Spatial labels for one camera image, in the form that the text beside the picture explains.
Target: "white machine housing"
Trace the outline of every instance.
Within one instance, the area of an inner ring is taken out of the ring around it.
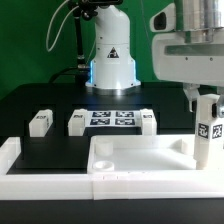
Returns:
[[[100,94],[123,95],[140,85],[130,55],[130,20],[114,6],[98,8],[97,12],[96,56],[86,86]]]
[[[222,0],[174,0],[150,20],[151,30],[161,32],[152,43],[158,79],[224,87],[223,10]],[[162,14],[166,26],[156,30]]]

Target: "white block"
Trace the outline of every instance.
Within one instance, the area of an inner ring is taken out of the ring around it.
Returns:
[[[153,110],[140,110],[142,135],[156,135],[157,122]]]
[[[194,159],[197,169],[219,169],[224,163],[224,119],[212,117],[212,105],[218,95],[209,94],[198,99]]]
[[[84,109],[75,110],[68,122],[69,136],[82,136],[85,131],[85,120],[88,117],[88,111]]]
[[[51,110],[40,110],[29,123],[30,137],[44,137],[53,123]]]

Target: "small white block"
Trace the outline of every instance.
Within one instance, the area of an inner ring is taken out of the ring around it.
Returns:
[[[29,123],[30,137],[44,137],[53,123],[51,110],[40,110]]]
[[[106,138],[97,138],[95,150],[98,156],[111,156],[113,154],[113,141]]]
[[[69,136],[82,136],[85,131],[85,120],[88,111],[84,109],[75,110],[68,122]]]
[[[142,135],[156,135],[157,122],[152,110],[140,110]]]

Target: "white stand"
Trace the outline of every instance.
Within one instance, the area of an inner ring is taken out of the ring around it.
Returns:
[[[197,106],[194,159],[197,169],[220,169],[224,161],[224,119],[212,117],[212,105],[218,95],[200,96]]]

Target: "white box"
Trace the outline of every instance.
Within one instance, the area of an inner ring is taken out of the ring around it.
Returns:
[[[44,137],[53,123],[51,110],[40,110],[29,123],[30,137]]]

